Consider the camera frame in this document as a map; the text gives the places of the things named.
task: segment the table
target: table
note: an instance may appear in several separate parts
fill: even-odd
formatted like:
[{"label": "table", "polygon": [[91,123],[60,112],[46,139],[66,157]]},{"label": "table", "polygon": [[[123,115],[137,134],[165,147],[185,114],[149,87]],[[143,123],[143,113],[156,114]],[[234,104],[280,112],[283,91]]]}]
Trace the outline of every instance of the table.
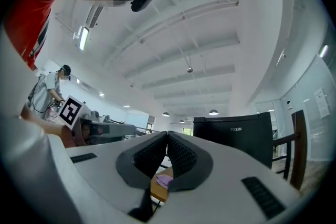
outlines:
[{"label": "table", "polygon": [[159,201],[166,202],[166,200],[168,199],[168,190],[155,182],[156,176],[158,175],[168,175],[173,177],[173,168],[169,167],[166,170],[155,174],[151,181],[151,195]]}]

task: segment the wooden floor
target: wooden floor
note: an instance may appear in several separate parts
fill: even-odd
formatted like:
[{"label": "wooden floor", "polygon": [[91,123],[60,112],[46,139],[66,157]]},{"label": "wooden floor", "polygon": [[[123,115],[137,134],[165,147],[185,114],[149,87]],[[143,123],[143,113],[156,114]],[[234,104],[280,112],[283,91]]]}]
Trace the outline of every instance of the wooden floor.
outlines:
[{"label": "wooden floor", "polygon": [[[329,167],[329,164],[330,162],[307,161],[305,176],[303,178],[303,183],[300,188],[300,192],[302,194],[307,194],[319,187]],[[284,168],[285,168],[285,159],[280,159],[276,162],[273,162],[272,170],[274,172],[283,170]],[[292,174],[292,168],[293,168],[293,159],[291,159],[291,162],[290,162],[288,181],[290,181],[290,177]]]}]

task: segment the ceiling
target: ceiling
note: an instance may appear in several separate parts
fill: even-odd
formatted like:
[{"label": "ceiling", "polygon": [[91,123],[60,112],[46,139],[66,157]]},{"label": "ceiling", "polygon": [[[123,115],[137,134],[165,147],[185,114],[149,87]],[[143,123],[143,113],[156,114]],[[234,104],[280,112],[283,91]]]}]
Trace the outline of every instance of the ceiling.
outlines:
[{"label": "ceiling", "polygon": [[[108,91],[114,92],[114,97],[118,95],[133,108],[155,116],[168,111],[177,119],[185,119],[208,116],[211,109],[228,116],[233,104],[243,106],[255,94],[276,51],[281,11],[260,16],[263,8],[272,7],[272,0],[263,1],[153,0],[138,13],[131,11],[130,3],[104,7],[90,28],[84,52],[79,51],[74,32],[85,24],[92,6],[81,0],[65,0],[56,17],[67,32],[63,43],[70,43],[69,51],[85,59],[81,65],[94,66],[97,76],[106,74],[102,85],[95,88],[108,83],[109,75],[132,88],[114,83],[104,90],[106,98]],[[265,33],[267,25],[275,31]],[[247,38],[251,31],[256,38]],[[266,52],[263,42],[269,48]],[[264,65],[260,65],[261,55],[255,53],[259,47],[269,58]],[[242,73],[249,74],[251,89],[241,83]],[[141,93],[140,100],[132,103],[136,96],[131,98],[130,91]],[[244,93],[244,104],[238,102],[242,100],[239,92]],[[155,103],[155,109],[148,106],[148,100]]]}]

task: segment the purple cloth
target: purple cloth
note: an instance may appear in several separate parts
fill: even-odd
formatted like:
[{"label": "purple cloth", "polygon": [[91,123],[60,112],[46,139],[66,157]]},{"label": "purple cloth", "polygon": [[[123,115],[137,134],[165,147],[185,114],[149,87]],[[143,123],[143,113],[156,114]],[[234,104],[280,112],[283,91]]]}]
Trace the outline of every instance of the purple cloth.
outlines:
[{"label": "purple cloth", "polygon": [[172,181],[173,178],[168,175],[160,175],[156,176],[156,183],[158,183],[160,186],[164,187],[165,189],[168,189],[168,184],[170,181]]}]

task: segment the black cap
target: black cap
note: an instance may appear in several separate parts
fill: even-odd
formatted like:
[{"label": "black cap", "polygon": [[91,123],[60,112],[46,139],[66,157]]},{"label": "black cap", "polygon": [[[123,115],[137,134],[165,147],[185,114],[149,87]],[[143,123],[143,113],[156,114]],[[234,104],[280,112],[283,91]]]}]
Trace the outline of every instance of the black cap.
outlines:
[{"label": "black cap", "polygon": [[71,74],[71,68],[68,65],[64,65],[62,66],[62,68],[64,69],[64,75],[69,76]]}]

